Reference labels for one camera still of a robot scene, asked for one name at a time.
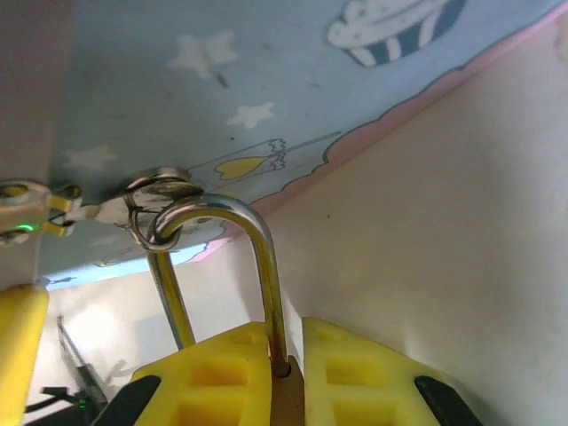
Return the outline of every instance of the padlock shackle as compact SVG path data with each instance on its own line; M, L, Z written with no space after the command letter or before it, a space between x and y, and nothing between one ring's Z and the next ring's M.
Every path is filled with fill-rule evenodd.
M171 203L164 209L150 225L150 241L160 242L167 240L185 222L200 217L221 218L233 222L245 233L252 243L255 253L256 268L263 298L264 322L270 346L272 373L277 377L285 377L289 374L288 353L286 349L286 333L284 328L284 314L282 312L282 300L280 284L278 280L278 268L276 256L272 244L272 235L265 221L248 204L232 197L214 193L205 193L201 196L187 197ZM176 274L168 252L148 252L150 269L160 290L162 303L166 312L171 306L167 306L169 300L173 303L181 303L178 291ZM180 336L176 328L189 327L182 324L182 312L174 306L177 320L170 317L170 325L174 336Z

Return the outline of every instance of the white star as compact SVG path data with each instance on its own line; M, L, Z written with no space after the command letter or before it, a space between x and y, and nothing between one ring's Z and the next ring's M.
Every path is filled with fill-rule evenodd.
M168 63L168 68L194 69L203 79L218 75L216 65L237 59L237 52L231 50L233 38L234 33L229 31L205 39L183 34L177 39L179 54Z
M274 113L271 111L272 107L274 107L274 102L266 102L259 106L239 106L237 115L230 119L227 124L242 124L247 129L252 129L261 120L274 117Z
M69 161L63 166L65 168L84 167L91 170L102 170L105 162L116 160L118 155L113 154L108 146L99 146L90 151L66 151L63 153Z
M107 237L100 237L97 238L96 240L92 240L91 245L93 247L112 246L113 244L116 244L119 240L120 238L118 238L116 235L108 235Z

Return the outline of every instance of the metal key ring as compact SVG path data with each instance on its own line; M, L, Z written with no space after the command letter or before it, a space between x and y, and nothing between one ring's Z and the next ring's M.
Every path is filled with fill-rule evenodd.
M134 241L137 244L139 244L142 247L142 249L146 251L172 250L178 244L179 239L181 238L181 233L183 232L183 228L180 227L170 237L162 239L160 242L152 242L150 241L150 238L154 236L152 233L152 228L148 229L147 237L142 235L142 232L138 227L138 211L136 209L131 208L130 206L128 212L128 227L130 235L132 235Z

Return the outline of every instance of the yellow plastic block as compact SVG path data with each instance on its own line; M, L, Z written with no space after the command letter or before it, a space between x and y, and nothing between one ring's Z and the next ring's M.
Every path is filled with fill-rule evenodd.
M439 426L414 378L440 374L322 319L304 318L306 426Z
M251 322L140 368L162 382L136 426L269 426L272 372L265 325Z
M17 426L21 423L47 303L45 288L26 285L0 292L2 426Z

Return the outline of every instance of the cupcake print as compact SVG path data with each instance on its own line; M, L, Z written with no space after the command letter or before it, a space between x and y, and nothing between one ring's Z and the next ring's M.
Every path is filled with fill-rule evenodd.
M466 0L352 0L327 40L375 67L420 50L457 21Z

